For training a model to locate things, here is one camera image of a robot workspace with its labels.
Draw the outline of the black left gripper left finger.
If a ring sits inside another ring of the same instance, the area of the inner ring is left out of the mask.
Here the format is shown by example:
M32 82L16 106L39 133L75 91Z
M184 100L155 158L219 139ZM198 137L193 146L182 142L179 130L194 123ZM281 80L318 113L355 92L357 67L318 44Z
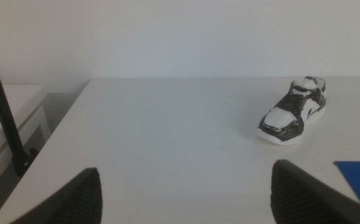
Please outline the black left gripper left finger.
M90 167L13 224L100 224L102 213L99 172Z

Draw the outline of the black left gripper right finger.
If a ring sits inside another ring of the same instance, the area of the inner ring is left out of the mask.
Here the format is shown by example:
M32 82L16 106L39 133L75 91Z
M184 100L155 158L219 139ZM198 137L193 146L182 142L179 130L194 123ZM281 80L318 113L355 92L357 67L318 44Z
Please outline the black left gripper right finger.
M360 223L360 203L285 159L272 167L270 207L276 223Z

